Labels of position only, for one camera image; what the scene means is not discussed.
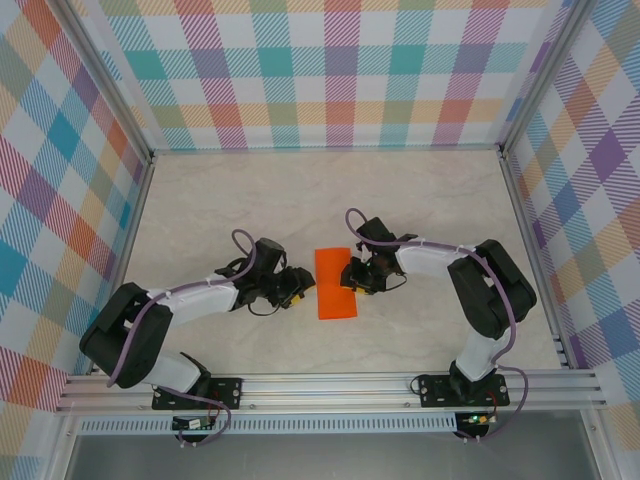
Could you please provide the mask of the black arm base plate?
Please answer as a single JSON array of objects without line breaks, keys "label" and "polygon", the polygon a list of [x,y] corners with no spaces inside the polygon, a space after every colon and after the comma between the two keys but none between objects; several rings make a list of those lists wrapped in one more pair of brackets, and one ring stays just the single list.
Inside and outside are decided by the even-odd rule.
[{"label": "black arm base plate", "polygon": [[165,388],[155,387],[151,408],[153,410],[205,410],[210,404],[196,401],[191,396],[215,400],[230,410],[239,408],[242,394],[241,378],[203,377],[183,396],[169,392]]},{"label": "black arm base plate", "polygon": [[420,375],[418,388],[423,408],[510,405],[505,377],[495,372],[477,382],[469,382],[462,375]]}]

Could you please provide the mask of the orange paper sheet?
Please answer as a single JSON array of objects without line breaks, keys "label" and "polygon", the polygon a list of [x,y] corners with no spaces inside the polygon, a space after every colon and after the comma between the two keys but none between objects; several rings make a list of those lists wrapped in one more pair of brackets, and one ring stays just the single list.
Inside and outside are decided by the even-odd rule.
[{"label": "orange paper sheet", "polygon": [[358,315],[355,293],[341,285],[343,269],[349,265],[351,251],[346,247],[317,249],[315,274],[320,320],[342,320]]}]

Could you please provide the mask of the black circuit board white label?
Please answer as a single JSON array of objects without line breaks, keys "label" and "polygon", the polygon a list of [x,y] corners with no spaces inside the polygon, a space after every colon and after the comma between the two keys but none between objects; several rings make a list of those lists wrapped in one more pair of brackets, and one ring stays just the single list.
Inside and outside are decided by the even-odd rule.
[{"label": "black circuit board white label", "polygon": [[215,426],[215,416],[174,416],[171,422],[173,431],[209,431]]}]

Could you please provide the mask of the grey metal panel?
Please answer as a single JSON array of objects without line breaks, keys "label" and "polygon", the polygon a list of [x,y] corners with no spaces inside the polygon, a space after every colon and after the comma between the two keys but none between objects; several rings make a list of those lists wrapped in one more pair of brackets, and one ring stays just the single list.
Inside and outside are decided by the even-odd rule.
[{"label": "grey metal panel", "polygon": [[81,437],[65,480],[600,480],[580,443],[531,449],[419,434]]}]

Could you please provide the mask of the aluminium frame crossbar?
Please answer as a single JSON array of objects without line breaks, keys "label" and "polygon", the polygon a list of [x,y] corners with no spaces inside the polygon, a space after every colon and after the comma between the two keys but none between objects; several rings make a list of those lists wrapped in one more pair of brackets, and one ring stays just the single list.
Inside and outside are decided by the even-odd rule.
[{"label": "aluminium frame crossbar", "polygon": [[222,154],[289,154],[289,153],[334,153],[334,152],[465,152],[465,151],[499,151],[500,144],[467,143],[442,145],[391,145],[391,146],[309,146],[309,147],[271,147],[271,148],[233,148],[233,149],[155,149],[154,157],[185,155],[222,155]]}]

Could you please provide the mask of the aluminium side rail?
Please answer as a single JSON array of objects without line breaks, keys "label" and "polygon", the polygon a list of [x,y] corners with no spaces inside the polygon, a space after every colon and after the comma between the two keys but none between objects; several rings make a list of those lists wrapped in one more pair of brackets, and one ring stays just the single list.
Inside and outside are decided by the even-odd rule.
[{"label": "aluminium side rail", "polygon": [[565,346],[564,331],[561,325],[555,300],[552,298],[550,287],[547,283],[543,271],[541,255],[536,242],[533,228],[529,224],[524,200],[518,190],[517,182],[511,170],[507,155],[501,150],[497,151],[498,162],[506,184],[506,188],[512,203],[518,228],[524,243],[528,261],[532,269],[532,274],[537,288],[538,299],[542,305],[550,332],[552,341],[556,348],[560,365],[563,369],[573,369],[572,357],[570,350]]},{"label": "aluminium side rail", "polygon": [[122,251],[115,264],[115,270],[113,271],[109,295],[106,298],[106,302],[108,302],[108,300],[116,292],[116,290],[124,283],[125,275],[127,273],[127,269],[133,252],[133,247],[135,244],[135,239],[139,230],[141,218],[153,180],[155,167],[156,157],[154,156],[154,154],[151,154],[151,157],[146,161],[142,169],[141,182],[135,197],[134,207],[132,208],[131,214],[129,216],[127,228],[125,230],[126,235],[124,237]]}]

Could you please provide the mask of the long aluminium mounting rail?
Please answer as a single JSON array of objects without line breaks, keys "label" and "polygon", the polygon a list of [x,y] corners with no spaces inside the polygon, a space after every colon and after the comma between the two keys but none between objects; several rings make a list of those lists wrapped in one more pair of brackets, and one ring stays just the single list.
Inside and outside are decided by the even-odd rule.
[{"label": "long aluminium mounting rail", "polygon": [[[383,413],[420,409],[418,379],[411,373],[246,374],[241,413]],[[590,370],[534,370],[523,378],[504,374],[510,405],[526,394],[529,411],[604,409],[604,392]],[[109,387],[104,375],[72,376],[56,412],[61,415],[150,414],[154,388]]]}]

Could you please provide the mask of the aluminium frame post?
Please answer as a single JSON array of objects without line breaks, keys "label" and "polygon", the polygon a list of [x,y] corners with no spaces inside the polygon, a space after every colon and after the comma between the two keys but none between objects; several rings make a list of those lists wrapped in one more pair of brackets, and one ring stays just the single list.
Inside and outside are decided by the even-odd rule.
[{"label": "aluminium frame post", "polygon": [[127,138],[147,163],[152,160],[152,150],[144,138],[124,97],[121,95],[116,81],[109,72],[97,47],[86,31],[80,16],[76,13],[70,0],[48,0],[55,15],[63,25],[63,29],[71,38],[71,42],[78,50],[86,69],[96,82],[97,88],[104,95],[107,103],[113,109],[114,116],[121,123]]},{"label": "aluminium frame post", "polygon": [[569,50],[598,0],[549,0],[523,57],[525,71],[508,97],[509,111],[496,141],[507,158],[556,78]]}]

